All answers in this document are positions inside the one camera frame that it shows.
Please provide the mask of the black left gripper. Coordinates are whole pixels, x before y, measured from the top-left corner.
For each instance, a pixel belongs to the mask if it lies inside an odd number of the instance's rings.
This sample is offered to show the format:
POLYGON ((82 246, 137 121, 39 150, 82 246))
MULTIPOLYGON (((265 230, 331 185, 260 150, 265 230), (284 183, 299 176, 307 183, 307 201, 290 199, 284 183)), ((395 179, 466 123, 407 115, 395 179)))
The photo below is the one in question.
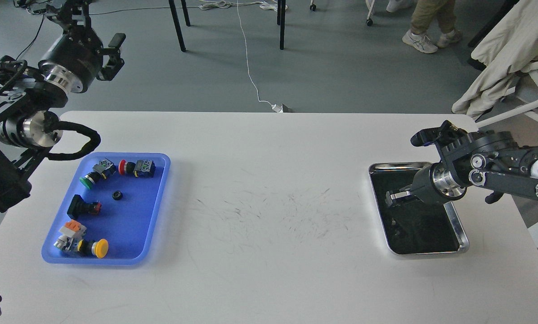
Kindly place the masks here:
POLYGON ((115 33, 108 47, 103 48, 98 35, 92 32, 90 4, 90 0, 51 0, 46 4, 46 17, 63 32, 38 66, 41 71, 59 66, 71 72, 78 80, 71 89, 76 94, 86 92, 95 78, 112 81, 125 63, 121 45, 126 34, 115 33), (108 61, 102 67, 103 57, 108 57, 108 61))

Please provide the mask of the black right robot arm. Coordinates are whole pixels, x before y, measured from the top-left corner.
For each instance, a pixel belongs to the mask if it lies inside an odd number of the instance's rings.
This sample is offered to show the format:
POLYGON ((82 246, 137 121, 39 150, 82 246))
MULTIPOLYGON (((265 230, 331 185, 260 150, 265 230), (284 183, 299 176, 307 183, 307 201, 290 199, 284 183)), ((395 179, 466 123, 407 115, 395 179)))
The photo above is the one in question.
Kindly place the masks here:
POLYGON ((464 197, 470 186, 490 189, 488 204, 503 194, 538 201, 538 146, 519 146, 508 131, 467 132, 450 121, 420 130, 413 146, 434 145, 438 163, 423 167, 412 183, 386 193, 386 205, 410 201, 445 204, 464 197))

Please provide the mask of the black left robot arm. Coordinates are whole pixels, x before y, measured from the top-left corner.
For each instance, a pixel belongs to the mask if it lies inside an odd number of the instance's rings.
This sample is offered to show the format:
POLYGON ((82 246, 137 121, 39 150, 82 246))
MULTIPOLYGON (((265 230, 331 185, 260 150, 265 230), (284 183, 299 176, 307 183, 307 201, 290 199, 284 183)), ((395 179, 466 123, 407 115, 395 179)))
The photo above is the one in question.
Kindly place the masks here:
POLYGON ((63 33, 37 67, 20 57, 0 58, 0 212, 30 196, 29 178, 45 159, 80 159, 100 144, 99 134, 61 121, 50 111, 62 108, 70 93, 86 92, 94 79, 111 81, 124 65, 116 33, 108 47, 91 27, 90 1, 48 0, 43 18, 63 33))

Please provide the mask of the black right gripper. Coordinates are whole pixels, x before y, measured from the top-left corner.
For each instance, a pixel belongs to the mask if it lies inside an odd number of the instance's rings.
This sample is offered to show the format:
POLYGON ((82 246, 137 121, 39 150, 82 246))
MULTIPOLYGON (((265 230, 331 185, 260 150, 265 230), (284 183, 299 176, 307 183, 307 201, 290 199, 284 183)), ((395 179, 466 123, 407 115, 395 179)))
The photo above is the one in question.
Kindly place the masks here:
POLYGON ((443 162, 423 167, 413 177, 412 184, 386 192, 387 207, 397 207, 415 201, 425 204, 445 204, 464 197, 467 188, 458 184, 443 162))

